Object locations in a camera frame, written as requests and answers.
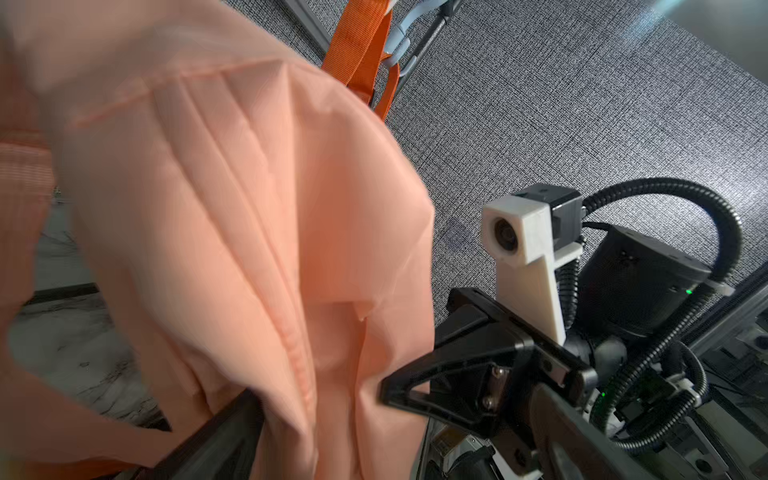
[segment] marble surface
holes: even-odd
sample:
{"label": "marble surface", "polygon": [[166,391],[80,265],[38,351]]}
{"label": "marble surface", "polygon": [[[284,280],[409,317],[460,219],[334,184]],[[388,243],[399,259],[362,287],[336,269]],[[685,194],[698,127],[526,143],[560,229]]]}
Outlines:
{"label": "marble surface", "polygon": [[26,306],[8,341],[25,369],[102,415],[141,424],[157,411],[99,294]]}
{"label": "marble surface", "polygon": [[35,290],[93,282],[69,231],[70,205],[54,199],[35,255]]}
{"label": "marble surface", "polygon": [[[93,282],[69,231],[69,210],[60,195],[52,199],[37,245],[35,290]],[[8,344],[21,366],[97,413],[137,425],[157,414],[100,294],[24,307]]]}

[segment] screw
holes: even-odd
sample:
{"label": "screw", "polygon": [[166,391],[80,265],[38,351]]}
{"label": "screw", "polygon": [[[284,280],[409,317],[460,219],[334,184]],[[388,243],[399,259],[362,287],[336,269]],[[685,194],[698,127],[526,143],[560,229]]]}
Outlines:
{"label": "screw", "polygon": [[482,405],[486,410],[493,410],[496,408],[496,400],[492,396],[483,397]]}

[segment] orange webbing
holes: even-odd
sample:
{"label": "orange webbing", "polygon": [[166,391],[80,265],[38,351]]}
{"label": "orange webbing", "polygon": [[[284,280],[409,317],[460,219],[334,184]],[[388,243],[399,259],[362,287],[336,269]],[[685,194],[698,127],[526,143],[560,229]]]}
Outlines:
{"label": "orange webbing", "polygon": [[344,85],[349,84],[384,20],[388,5],[389,0],[349,0],[333,33],[323,70]]}
{"label": "orange webbing", "polygon": [[386,87],[382,94],[379,104],[376,105],[376,114],[384,120],[389,113],[389,107],[392,106],[392,100],[395,98],[395,90],[397,90],[397,82],[400,79],[400,64],[394,64],[389,69],[389,76],[386,80]]}
{"label": "orange webbing", "polygon": [[[333,34],[323,61],[323,70],[370,104],[379,73],[384,44],[392,23],[392,12],[386,13],[389,0],[349,0]],[[386,89],[376,114],[384,120],[399,80],[399,65],[389,69]]]}
{"label": "orange webbing", "polygon": [[355,71],[347,85],[366,104],[370,104],[373,97],[373,87],[376,83],[376,76],[379,74],[379,63],[382,60],[382,52],[384,52],[384,44],[386,43],[387,35],[389,35],[391,23],[392,13],[390,12],[379,24],[379,28],[373,35],[368,51],[363,55],[357,71]]}

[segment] peach fabric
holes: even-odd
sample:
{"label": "peach fabric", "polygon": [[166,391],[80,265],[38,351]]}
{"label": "peach fabric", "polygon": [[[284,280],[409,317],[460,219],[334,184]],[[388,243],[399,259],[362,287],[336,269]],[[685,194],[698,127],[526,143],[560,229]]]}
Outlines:
{"label": "peach fabric", "polygon": [[432,348],[434,213],[382,122],[216,0],[0,0],[0,34],[0,333],[56,183],[174,430],[100,417],[3,342],[0,451],[151,466],[247,387],[255,478],[407,478],[425,421],[376,394]]}

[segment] white plastic clip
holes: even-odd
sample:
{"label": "white plastic clip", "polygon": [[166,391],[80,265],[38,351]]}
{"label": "white plastic clip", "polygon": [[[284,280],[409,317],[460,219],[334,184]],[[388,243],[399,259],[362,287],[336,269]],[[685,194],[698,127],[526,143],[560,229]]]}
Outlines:
{"label": "white plastic clip", "polygon": [[713,282],[710,279],[706,279],[702,282],[704,285],[711,286],[715,289],[716,292],[718,292],[722,296],[731,296],[733,295],[733,292],[736,291],[735,288],[733,288],[731,285],[726,285],[725,283],[719,283],[719,282]]}
{"label": "white plastic clip", "polygon": [[675,382],[675,386],[679,391],[685,390],[686,392],[690,393],[694,396],[696,399],[696,405],[694,406],[695,409],[699,408],[701,406],[701,395],[699,395],[699,392],[697,392],[694,389],[694,383],[691,382],[689,379],[683,377],[682,379]]}
{"label": "white plastic clip", "polygon": [[446,3],[448,0],[424,0],[417,6],[411,8],[406,17],[400,22],[399,25],[394,25],[389,31],[389,36],[384,44],[384,53],[391,55],[385,60],[385,66],[387,68],[392,67],[395,63],[400,61],[400,58],[405,54],[408,47],[411,45],[410,38],[406,37],[406,32],[411,27],[413,22],[417,18],[425,13],[431,12],[440,5]]}

